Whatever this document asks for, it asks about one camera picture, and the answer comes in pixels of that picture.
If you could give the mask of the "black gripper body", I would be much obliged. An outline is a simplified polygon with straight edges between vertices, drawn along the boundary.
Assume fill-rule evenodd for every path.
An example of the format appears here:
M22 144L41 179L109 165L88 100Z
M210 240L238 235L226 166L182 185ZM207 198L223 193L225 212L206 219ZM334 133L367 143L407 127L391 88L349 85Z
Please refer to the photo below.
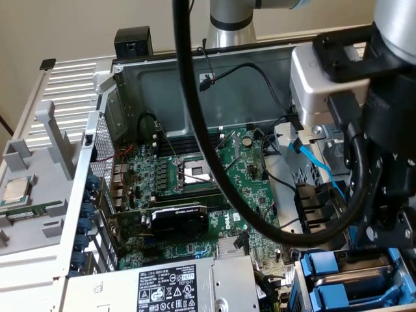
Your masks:
M370 154L382 160L380 188L387 195L415 194L415 74L370 82L363 107Z

